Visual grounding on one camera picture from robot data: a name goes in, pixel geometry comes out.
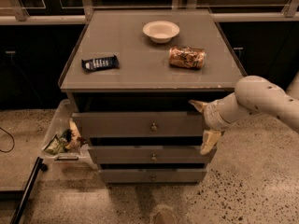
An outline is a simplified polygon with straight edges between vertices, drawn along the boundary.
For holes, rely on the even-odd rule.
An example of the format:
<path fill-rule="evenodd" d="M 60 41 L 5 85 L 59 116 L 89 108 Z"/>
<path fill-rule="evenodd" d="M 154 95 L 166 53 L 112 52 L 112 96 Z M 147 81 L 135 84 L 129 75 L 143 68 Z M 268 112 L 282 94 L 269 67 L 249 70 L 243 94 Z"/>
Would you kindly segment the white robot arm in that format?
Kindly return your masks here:
<path fill-rule="evenodd" d="M 208 127 L 204 130 L 201 155 L 209 153 L 233 123 L 258 114 L 270 115 L 299 132 L 299 100 L 263 77 L 242 77 L 233 93 L 213 102 L 189 103 L 203 115 Z"/>

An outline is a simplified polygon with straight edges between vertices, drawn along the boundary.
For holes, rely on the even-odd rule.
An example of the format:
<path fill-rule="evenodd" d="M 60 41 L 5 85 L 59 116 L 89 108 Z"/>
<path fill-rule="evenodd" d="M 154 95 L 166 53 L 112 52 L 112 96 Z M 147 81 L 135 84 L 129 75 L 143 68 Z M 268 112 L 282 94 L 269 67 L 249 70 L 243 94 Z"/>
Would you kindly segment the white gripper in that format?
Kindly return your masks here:
<path fill-rule="evenodd" d="M 231 125 L 224 118 L 224 113 L 230 110 L 229 105 L 223 100 L 215 100 L 208 104 L 202 101 L 189 100 L 188 103 L 193 105 L 198 112 L 204 112 L 206 125 L 212 129 L 204 130 L 203 132 L 203 143 L 200 148 L 200 154 L 206 155 L 220 140 L 222 136 L 220 131 L 228 129 Z"/>

